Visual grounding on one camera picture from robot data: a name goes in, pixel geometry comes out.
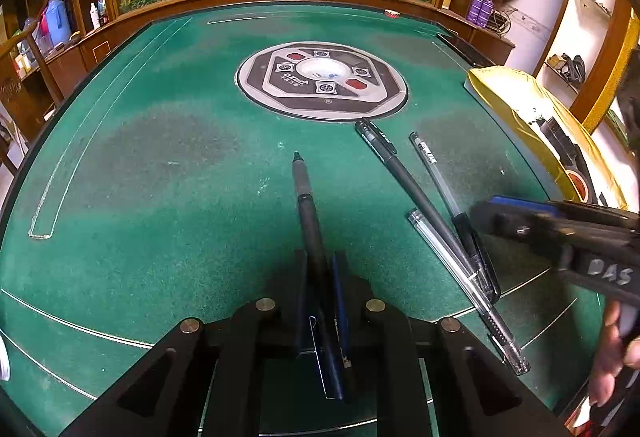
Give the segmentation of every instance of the metal screw head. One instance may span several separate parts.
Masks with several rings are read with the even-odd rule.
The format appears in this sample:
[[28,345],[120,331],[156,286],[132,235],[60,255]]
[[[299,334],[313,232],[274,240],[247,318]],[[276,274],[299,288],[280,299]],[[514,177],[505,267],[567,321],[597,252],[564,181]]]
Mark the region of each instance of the metal screw head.
[[180,324],[180,330],[185,334],[191,334],[200,328],[200,322],[196,318],[187,318]]
[[455,318],[444,318],[440,325],[447,332],[458,332],[460,330],[460,322]]
[[377,298],[370,299],[365,304],[367,311],[370,312],[382,312],[386,308],[386,304],[382,300],[378,300]]
[[258,311],[263,312],[271,311],[276,308],[276,302],[274,302],[274,300],[272,300],[271,298],[260,298],[255,303],[255,308],[258,309]]

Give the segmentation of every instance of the green felt table surface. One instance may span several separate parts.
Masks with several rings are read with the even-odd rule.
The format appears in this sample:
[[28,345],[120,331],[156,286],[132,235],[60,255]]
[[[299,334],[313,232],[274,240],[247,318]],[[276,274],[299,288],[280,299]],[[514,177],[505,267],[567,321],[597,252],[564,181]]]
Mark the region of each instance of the green felt table surface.
[[[279,43],[363,49],[408,85],[406,105],[376,123],[442,214],[409,144],[414,130],[463,208],[495,194],[545,200],[545,176],[465,90],[469,66],[437,32],[372,10],[247,5],[154,23],[113,56],[50,132],[8,218],[0,329],[12,377],[2,387],[17,406],[57,435],[178,321],[228,317],[264,294],[302,246],[295,150],[308,165],[326,247],[344,249],[378,297],[426,320],[468,309],[408,223],[411,200],[353,124],[274,113],[234,83],[242,61]],[[522,380],[554,407],[588,375],[599,299],[560,283],[548,261],[517,244],[486,243],[505,292],[498,309],[532,363]],[[488,343],[475,314],[461,321]],[[322,400],[314,359],[268,364],[264,433],[375,417],[369,397],[353,407]],[[295,377],[290,391],[269,380],[283,375]]]

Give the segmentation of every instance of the red button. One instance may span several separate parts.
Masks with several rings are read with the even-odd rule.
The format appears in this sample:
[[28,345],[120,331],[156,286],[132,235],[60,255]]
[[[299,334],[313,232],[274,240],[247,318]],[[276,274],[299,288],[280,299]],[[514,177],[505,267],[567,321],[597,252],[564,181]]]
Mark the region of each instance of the red button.
[[362,83],[360,80],[347,80],[347,84],[356,90],[364,90],[367,88],[367,83]]

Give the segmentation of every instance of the human hand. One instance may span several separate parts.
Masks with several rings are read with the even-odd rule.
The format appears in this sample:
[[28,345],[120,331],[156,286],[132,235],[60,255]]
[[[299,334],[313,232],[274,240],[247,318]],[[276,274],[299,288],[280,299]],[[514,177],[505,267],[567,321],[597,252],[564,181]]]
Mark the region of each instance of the human hand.
[[616,385],[616,377],[624,365],[640,369],[640,337],[625,348],[618,329],[619,319],[620,302],[607,301],[602,315],[598,350],[589,377],[591,406],[602,406],[609,400]]

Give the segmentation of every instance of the blue bottle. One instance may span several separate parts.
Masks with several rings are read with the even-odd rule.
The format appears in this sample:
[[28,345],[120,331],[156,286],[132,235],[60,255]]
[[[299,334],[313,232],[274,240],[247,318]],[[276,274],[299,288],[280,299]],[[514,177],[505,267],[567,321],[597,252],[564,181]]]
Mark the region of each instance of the blue bottle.
[[466,19],[471,23],[476,23],[480,9],[484,0],[471,0],[471,6],[469,6],[469,12],[466,14]]
[[71,38],[71,27],[69,18],[66,16],[65,2],[63,0],[49,0],[44,16],[47,18],[49,36],[51,36],[53,45],[68,42]]
[[492,0],[484,0],[480,7],[480,13],[478,14],[478,20],[476,24],[481,27],[486,27],[489,23],[489,16],[494,11],[494,2]]

